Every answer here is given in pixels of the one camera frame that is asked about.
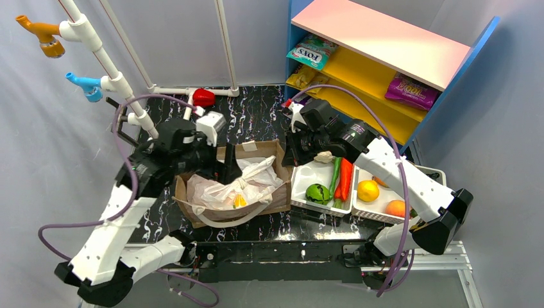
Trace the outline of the brown paper bag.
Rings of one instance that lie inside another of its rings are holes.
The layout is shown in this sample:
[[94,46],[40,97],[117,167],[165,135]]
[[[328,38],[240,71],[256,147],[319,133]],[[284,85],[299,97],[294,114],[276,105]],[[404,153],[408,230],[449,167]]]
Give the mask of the brown paper bag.
[[230,184],[197,174],[176,177],[173,200],[194,228],[236,227],[265,214],[291,209],[291,167],[282,166],[278,139],[235,147],[242,175]]

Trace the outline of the yellow pear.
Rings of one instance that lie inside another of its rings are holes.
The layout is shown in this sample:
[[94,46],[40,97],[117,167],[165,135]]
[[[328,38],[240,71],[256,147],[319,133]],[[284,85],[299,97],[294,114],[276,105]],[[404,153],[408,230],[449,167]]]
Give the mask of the yellow pear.
[[247,202],[241,194],[237,194],[233,199],[233,208],[239,209],[247,206]]

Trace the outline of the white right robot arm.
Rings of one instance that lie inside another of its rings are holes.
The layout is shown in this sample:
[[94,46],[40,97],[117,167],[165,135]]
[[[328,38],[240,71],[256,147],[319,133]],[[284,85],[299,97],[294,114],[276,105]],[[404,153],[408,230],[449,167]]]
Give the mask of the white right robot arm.
[[453,191],[429,178],[417,167],[398,158],[393,147],[364,121],[342,122],[327,101],[306,105],[290,103],[291,125],[285,133],[283,166],[302,166],[323,151],[343,157],[355,167],[382,180],[418,214],[408,223],[383,228],[372,240],[374,250],[391,256],[398,250],[421,248],[444,254],[467,217],[473,195]]

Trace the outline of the white plastic grocery bag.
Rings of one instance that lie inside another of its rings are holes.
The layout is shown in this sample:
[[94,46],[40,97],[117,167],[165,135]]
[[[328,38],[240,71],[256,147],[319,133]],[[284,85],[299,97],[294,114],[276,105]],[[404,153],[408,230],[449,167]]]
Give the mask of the white plastic grocery bag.
[[284,182],[273,169],[275,159],[274,155],[238,159],[242,176],[226,185],[193,175],[187,181],[187,202],[198,213],[205,209],[232,210],[237,194],[244,197],[247,206],[257,202],[269,204],[273,199],[272,193]]

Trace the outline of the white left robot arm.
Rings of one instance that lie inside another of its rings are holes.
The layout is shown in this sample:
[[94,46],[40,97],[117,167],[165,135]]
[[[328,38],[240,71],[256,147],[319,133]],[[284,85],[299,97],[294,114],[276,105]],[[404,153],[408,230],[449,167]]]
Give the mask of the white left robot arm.
[[195,173],[221,184],[241,176],[233,145],[227,145],[224,162],[217,159],[217,136],[225,124],[217,112],[195,122],[172,119],[159,124],[158,138],[141,144],[120,169],[110,199],[82,249],[58,264],[55,275],[77,287],[84,302],[113,307],[134,283],[163,266],[194,266],[196,242],[179,231],[131,253],[124,253],[124,247],[176,176]]

